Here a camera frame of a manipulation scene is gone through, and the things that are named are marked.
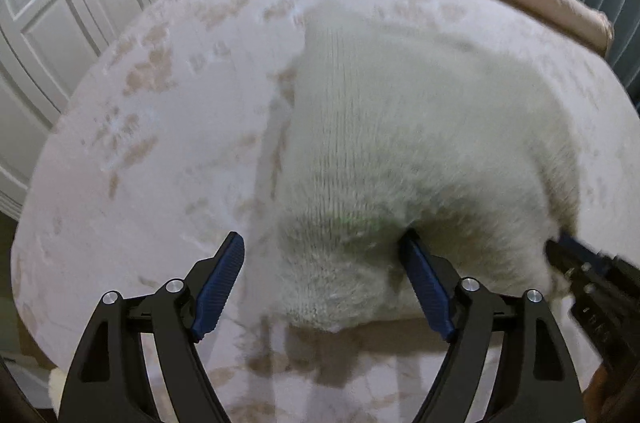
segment ribbed knit fabric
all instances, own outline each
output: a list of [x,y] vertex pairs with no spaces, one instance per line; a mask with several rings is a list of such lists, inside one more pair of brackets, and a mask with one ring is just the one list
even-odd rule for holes
[[326,3],[306,17],[296,71],[276,188],[293,324],[421,316],[397,257],[408,226],[495,292],[550,292],[543,245],[575,229],[578,171],[532,66]]

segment metal screw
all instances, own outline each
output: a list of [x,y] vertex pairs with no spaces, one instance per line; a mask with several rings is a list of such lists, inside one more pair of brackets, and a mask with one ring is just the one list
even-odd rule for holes
[[167,283],[166,290],[169,293],[177,293],[178,291],[182,290],[183,286],[184,282],[182,282],[179,278],[175,278]]
[[116,300],[118,300],[118,294],[115,291],[110,291],[102,296],[102,302],[105,304],[114,304]]
[[529,291],[527,291],[527,298],[534,304],[537,304],[542,300],[542,293],[537,289],[530,289]]
[[471,277],[463,278],[462,289],[465,291],[478,291],[480,289],[480,283]]

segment light green knit garment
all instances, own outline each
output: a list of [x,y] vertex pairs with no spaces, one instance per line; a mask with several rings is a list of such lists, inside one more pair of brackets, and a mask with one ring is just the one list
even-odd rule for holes
[[578,171],[561,105],[529,64],[329,3],[306,18],[276,188],[282,308],[336,330],[421,316],[397,258],[412,225],[495,292],[552,286]]

